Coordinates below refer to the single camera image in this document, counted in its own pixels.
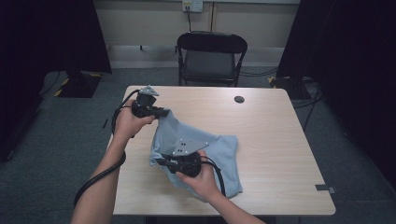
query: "chair seat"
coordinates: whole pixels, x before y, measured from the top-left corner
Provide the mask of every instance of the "chair seat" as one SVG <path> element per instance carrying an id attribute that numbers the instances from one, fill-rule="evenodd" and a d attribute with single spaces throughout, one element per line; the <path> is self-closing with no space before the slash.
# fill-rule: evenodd
<path id="1" fill-rule="evenodd" d="M 235 77 L 234 54 L 188 50 L 183 77 L 233 79 Z"/>

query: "wall outlet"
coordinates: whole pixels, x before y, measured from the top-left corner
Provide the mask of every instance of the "wall outlet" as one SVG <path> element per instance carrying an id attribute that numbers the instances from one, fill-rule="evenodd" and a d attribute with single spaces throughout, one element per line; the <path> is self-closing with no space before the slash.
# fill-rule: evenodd
<path id="1" fill-rule="evenodd" d="M 181 10 L 187 11 L 189 8 L 190 12 L 202 12 L 204 10 L 204 3 L 201 1 L 182 1 Z"/>

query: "table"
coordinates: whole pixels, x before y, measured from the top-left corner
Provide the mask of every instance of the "table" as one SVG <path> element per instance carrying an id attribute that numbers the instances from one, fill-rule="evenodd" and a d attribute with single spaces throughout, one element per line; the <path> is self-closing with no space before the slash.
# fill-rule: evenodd
<path id="1" fill-rule="evenodd" d="M 131 86 L 129 92 L 141 89 Z M 232 201 L 257 216 L 329 216 L 335 207 L 302 127 L 283 90 L 259 88 L 157 87 L 156 106 L 171 108 L 185 123 L 238 137 L 236 161 L 244 192 Z M 235 96 L 243 96 L 238 104 Z M 115 215 L 214 216 L 208 203 L 176 189 L 158 166 L 149 166 L 157 120 L 126 148 Z"/>

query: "fabric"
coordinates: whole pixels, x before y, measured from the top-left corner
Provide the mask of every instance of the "fabric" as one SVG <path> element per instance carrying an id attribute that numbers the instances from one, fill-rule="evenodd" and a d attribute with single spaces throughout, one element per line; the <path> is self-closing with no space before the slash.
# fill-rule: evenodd
<path id="1" fill-rule="evenodd" d="M 180 139 L 189 139 L 192 141 L 207 142 L 208 147 L 204 148 L 208 158 L 212 159 L 221 169 L 224 180 L 226 196 L 232 198 L 236 194 L 242 192 L 242 185 L 239 181 L 238 170 L 236 166 L 235 153 L 238 147 L 238 140 L 235 135 L 215 135 L 206 133 L 190 125 L 183 123 L 175 118 L 172 111 L 166 118 L 159 118 L 159 125 L 151 146 L 151 155 L 149 158 L 150 165 L 153 166 L 163 156 L 161 154 L 170 155 L 176 148 Z M 160 168 L 167 174 L 169 180 L 177 188 L 183 188 L 198 196 L 191 187 L 181 182 L 174 174 L 170 173 L 166 166 Z M 216 182 L 219 186 L 219 179 L 215 174 Z"/>

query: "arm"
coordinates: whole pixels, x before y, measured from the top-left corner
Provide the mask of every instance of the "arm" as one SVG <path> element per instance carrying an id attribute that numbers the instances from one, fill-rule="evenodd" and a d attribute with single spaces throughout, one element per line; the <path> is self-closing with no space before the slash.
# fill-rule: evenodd
<path id="1" fill-rule="evenodd" d="M 204 151 L 198 151 L 201 156 L 206 156 Z M 224 197 L 216 185 L 213 168 L 208 164 L 202 164 L 201 173 L 195 178 L 177 172 L 181 181 L 191 186 L 194 191 L 212 205 L 228 224 L 262 224 L 263 222 L 249 214 L 236 204 Z"/>
<path id="2" fill-rule="evenodd" d="M 132 101 L 128 101 L 125 105 L 131 106 Z M 117 118 L 113 139 L 91 177 L 117 163 L 131 136 L 137 134 L 144 125 L 150 124 L 153 120 L 153 116 L 139 119 L 132 114 L 129 107 L 123 108 Z M 71 223 L 111 223 L 119 173 L 120 168 L 99 180 L 81 195 Z"/>

